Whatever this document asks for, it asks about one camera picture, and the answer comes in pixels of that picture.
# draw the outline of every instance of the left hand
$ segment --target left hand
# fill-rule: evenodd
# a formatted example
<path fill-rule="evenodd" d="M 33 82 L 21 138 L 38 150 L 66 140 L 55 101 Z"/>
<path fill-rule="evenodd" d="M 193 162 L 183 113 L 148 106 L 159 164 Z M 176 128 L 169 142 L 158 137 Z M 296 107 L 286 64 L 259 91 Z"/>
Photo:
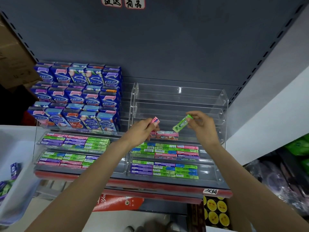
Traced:
<path fill-rule="evenodd" d="M 145 140 L 150 140 L 150 132 L 159 131 L 159 125 L 150 124 L 152 118 L 141 120 L 132 125 L 132 127 L 119 139 L 127 143 L 130 149 L 142 144 Z"/>

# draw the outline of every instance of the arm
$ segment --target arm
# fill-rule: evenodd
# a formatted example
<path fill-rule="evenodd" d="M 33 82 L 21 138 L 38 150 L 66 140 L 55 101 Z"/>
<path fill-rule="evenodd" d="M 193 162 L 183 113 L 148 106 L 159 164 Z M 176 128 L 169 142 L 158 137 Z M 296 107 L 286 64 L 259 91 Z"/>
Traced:
<path fill-rule="evenodd" d="M 82 231 L 114 168 L 130 149 L 140 145 L 152 130 L 151 118 L 135 123 L 118 141 L 66 188 L 26 231 Z"/>
<path fill-rule="evenodd" d="M 255 179 L 219 143 L 214 120 L 192 111 L 189 128 L 218 166 L 234 197 L 257 231 L 309 231 L 309 224 Z"/>

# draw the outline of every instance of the white wall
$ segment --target white wall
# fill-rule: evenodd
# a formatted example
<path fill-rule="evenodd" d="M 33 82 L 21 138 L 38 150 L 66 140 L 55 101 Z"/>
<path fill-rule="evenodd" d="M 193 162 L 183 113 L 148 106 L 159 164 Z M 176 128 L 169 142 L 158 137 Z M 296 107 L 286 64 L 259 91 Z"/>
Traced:
<path fill-rule="evenodd" d="M 241 164 L 309 133 L 309 6 L 227 112 L 226 149 Z"/>

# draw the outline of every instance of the hand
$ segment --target hand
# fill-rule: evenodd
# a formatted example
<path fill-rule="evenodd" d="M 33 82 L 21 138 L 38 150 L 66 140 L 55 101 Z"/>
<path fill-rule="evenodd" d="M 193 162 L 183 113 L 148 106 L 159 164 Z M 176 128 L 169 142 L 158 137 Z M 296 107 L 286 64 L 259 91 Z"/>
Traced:
<path fill-rule="evenodd" d="M 188 127 L 195 131 L 196 137 L 201 144 L 206 146 L 220 145 L 213 118 L 201 111 L 189 111 L 186 114 L 190 114 L 194 118 L 187 118 Z"/>
<path fill-rule="evenodd" d="M 150 124 L 151 121 L 152 118 L 148 118 L 134 123 L 119 140 L 126 142 L 129 149 L 142 144 L 145 140 L 150 140 L 150 132 L 160 130 L 159 125 Z"/>

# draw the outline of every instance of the yellow can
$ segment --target yellow can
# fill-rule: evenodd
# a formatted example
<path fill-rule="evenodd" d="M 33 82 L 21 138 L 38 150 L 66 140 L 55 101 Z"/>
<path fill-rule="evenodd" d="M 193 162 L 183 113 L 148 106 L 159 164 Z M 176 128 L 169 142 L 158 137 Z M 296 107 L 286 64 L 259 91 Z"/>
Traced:
<path fill-rule="evenodd" d="M 204 205 L 206 205 L 207 199 L 206 199 L 206 197 L 204 195 L 203 195 L 203 202 L 204 202 Z"/>
<path fill-rule="evenodd" d="M 225 213 L 227 211 L 227 205 L 223 201 L 219 200 L 217 202 L 218 210 L 222 213 Z"/>
<path fill-rule="evenodd" d="M 205 215 L 205 220 L 206 220 L 208 217 L 208 212 L 206 211 L 206 209 L 204 209 L 204 215 Z"/>
<path fill-rule="evenodd" d="M 218 214 L 216 214 L 215 212 L 209 212 L 208 213 L 208 219 L 214 225 L 218 224 L 218 222 L 219 222 Z"/>
<path fill-rule="evenodd" d="M 207 201 L 207 207 L 210 211 L 215 211 L 217 209 L 217 204 L 213 199 L 209 199 Z"/>
<path fill-rule="evenodd" d="M 230 219 L 225 213 L 220 213 L 219 220 L 223 226 L 229 226 L 230 224 Z"/>

